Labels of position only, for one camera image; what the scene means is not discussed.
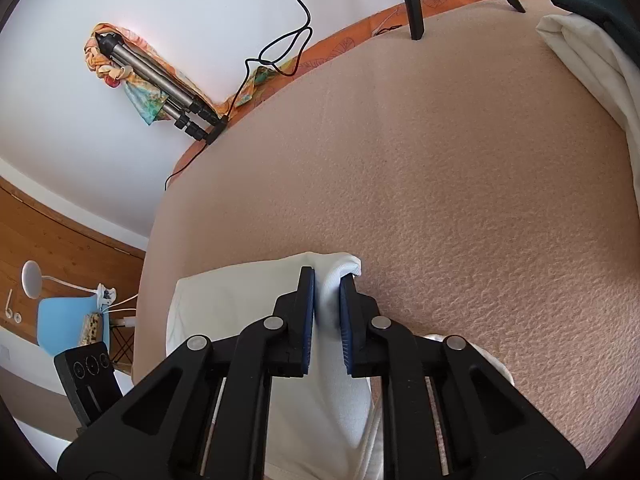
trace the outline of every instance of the black cable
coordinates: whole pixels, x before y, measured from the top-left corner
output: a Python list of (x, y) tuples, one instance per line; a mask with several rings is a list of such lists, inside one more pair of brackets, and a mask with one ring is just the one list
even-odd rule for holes
[[(240, 95), (240, 92), (242, 91), (242, 88), (244, 88), (244, 85), (246, 84), (246, 82), (249, 81), (249, 76), (251, 75), (251, 68), (249, 67), (249, 63), (250, 62), (260, 63), (263, 66), (270, 66), (277, 73), (279, 73), (280, 75), (286, 76), (286, 77), (293, 77), (293, 76), (296, 75), (296, 72), (298, 71), (298, 67), (300, 65), (300, 58), (302, 57), (302, 51), (305, 49), (306, 44), (309, 42), (309, 40), (311, 39), (311, 36), (314, 33), (314, 30), (311, 27), (309, 27), (309, 25), (311, 24), (311, 12), (309, 12), (308, 7), (305, 5), (305, 3), (302, 0), (296, 0), (296, 1), (300, 4), (300, 7), (302, 7), (302, 9), (305, 11), (305, 14), (306, 14), (306, 22), (305, 22), (305, 24), (302, 27), (297, 28), (296, 30), (292, 30), (291, 32), (288, 32), (287, 34), (283, 34), (279, 38), (276, 38), (275, 40), (271, 41), (271, 43), (269, 43), (267, 46), (265, 46), (260, 51), (260, 54), (258, 54), (258, 57), (248, 57), (247, 59), (244, 60), (244, 67), (246, 68), (246, 75), (244, 76), (244, 81), (242, 81), (242, 84), (240, 85), (240, 88), (236, 92), (236, 95), (234, 96), (233, 100), (231, 101), (231, 106), (229, 107), (229, 110), (224, 115), (224, 117), (226, 117), (227, 120), (229, 118), (229, 114), (231, 113), (231, 110), (234, 109), (234, 105), (236, 104), (236, 100), (238, 99), (238, 96)], [(291, 51), (291, 49), (295, 46), (295, 44), (298, 41), (298, 39), (300, 38), (300, 36), (307, 30), (309, 31), (309, 35), (306, 37), (306, 40), (303, 41), (302, 46), (300, 46), (300, 50), (298, 51), (298, 55), (296, 56), (296, 66), (294, 67), (293, 72), (291, 72), (289, 74), (287, 74), (286, 72), (283, 72), (282, 70), (279, 69), (279, 67), (276, 65), (276, 63), (279, 63)], [(291, 41), (291, 44), (289, 45), (289, 47), (284, 51), (284, 53), (278, 59), (274, 59), (273, 61), (269, 61), (268, 59), (264, 59), (262, 57), (264, 55), (264, 53), (267, 50), (269, 50), (273, 45), (281, 42), (282, 40), (285, 40), (285, 39), (289, 38), (290, 36), (293, 36), (293, 40)], [(208, 146), (208, 144), (204, 144), (203, 147), (200, 149), (200, 151), (197, 152), (195, 155), (193, 155), (191, 157), (191, 160), (189, 162), (187, 162), (187, 164), (183, 168), (180, 168), (180, 170), (176, 171), (175, 173), (172, 173), (171, 175), (169, 175), (169, 177), (167, 177), (167, 180), (164, 181), (164, 190), (165, 191), (166, 191), (167, 185), (169, 184), (169, 180), (171, 180), (171, 178), (176, 176), (177, 174), (180, 174), (184, 170), (186, 170), (189, 167), (189, 165), (194, 160), (196, 160), (196, 158), (198, 158), (198, 156), (206, 149), (207, 146)]]
[(390, 30), (396, 30), (396, 28), (400, 27), (404, 27), (404, 25), (392, 25), (391, 27), (381, 28), (374, 34), (374, 36), (379, 36), (380, 34), (384, 34), (385, 32), (389, 32)]
[(199, 151), (198, 153), (196, 153), (195, 155), (193, 155), (193, 156), (191, 157), (191, 160), (190, 160), (189, 162), (187, 162), (187, 164), (185, 164), (183, 167), (181, 167), (181, 168), (180, 168), (180, 170), (176, 171), (175, 173), (172, 173), (171, 175), (169, 175), (169, 176), (166, 178), (166, 180), (164, 181), (164, 190), (165, 190), (165, 191), (166, 191), (166, 186), (169, 184), (169, 181), (171, 180), (171, 178), (172, 178), (172, 177), (174, 177), (174, 176), (176, 176), (176, 175), (177, 175), (177, 174), (179, 174), (179, 173), (182, 173), (184, 170), (186, 170), (186, 169), (189, 167), (189, 165), (190, 165), (194, 160), (196, 160), (196, 158), (198, 158), (198, 155), (200, 155), (200, 154), (205, 150), (205, 148), (206, 148), (207, 146), (208, 146), (208, 144), (206, 144), (206, 143), (205, 143), (205, 144), (203, 144), (203, 145), (202, 145), (202, 147), (200, 148), (200, 151)]

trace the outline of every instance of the black control panel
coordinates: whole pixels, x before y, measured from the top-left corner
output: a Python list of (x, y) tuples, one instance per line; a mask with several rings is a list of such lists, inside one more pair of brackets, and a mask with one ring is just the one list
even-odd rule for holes
[(53, 358), (62, 387), (83, 427), (122, 398), (103, 342), (65, 350)]

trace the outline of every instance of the light blue seat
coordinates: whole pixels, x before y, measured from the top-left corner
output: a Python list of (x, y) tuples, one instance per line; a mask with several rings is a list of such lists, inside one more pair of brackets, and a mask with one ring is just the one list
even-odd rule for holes
[[(84, 316), (98, 312), (96, 295), (86, 298), (46, 298), (38, 304), (36, 338), (49, 355), (75, 348)], [(109, 348), (109, 314), (102, 314), (102, 340)]]

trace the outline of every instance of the white cloth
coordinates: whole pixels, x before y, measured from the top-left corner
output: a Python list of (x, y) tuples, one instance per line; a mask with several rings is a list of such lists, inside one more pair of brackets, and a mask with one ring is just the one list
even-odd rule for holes
[(579, 14), (544, 16), (536, 30), (625, 131), (640, 212), (640, 70), (609, 34)]
[[(265, 475), (272, 480), (378, 480), (382, 403), (373, 406), (369, 381), (349, 377), (342, 357), (338, 288), (345, 274), (360, 275), (355, 256), (304, 253), (179, 280), (167, 320), (167, 354), (192, 335), (211, 340), (235, 336), (272, 314), (276, 299), (296, 290), (303, 266), (316, 271), (309, 374), (273, 379)], [(513, 384), (500, 361), (476, 349)]]

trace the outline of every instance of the beige blanket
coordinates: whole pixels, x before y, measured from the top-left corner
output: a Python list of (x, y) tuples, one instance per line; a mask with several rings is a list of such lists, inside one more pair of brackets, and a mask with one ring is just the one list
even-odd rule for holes
[(640, 392), (640, 221), (625, 134), (543, 43), (549, 0), (488, 0), (303, 76), (170, 187), (148, 245), (134, 378), (179, 278), (304, 251), (417, 333), (460, 333), (590, 462)]

